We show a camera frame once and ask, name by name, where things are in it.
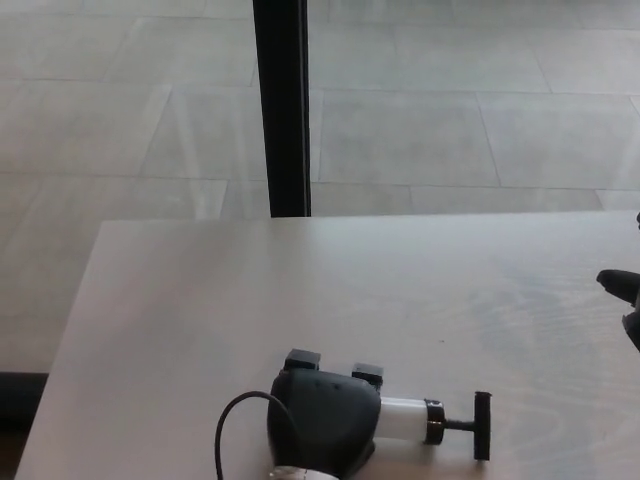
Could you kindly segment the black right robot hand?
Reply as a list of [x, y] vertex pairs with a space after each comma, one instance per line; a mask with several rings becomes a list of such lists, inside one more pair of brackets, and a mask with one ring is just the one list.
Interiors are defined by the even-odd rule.
[[626, 335], [636, 350], [639, 350], [639, 274], [615, 269], [602, 270], [596, 282], [603, 289], [630, 305], [632, 311], [622, 317], [621, 323]]

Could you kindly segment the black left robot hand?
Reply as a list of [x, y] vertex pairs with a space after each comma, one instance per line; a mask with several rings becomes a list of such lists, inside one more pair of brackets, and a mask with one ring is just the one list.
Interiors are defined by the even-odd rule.
[[267, 434], [276, 467], [353, 477], [375, 451], [383, 369], [357, 363], [349, 375], [320, 369], [321, 355], [293, 349], [274, 379]]

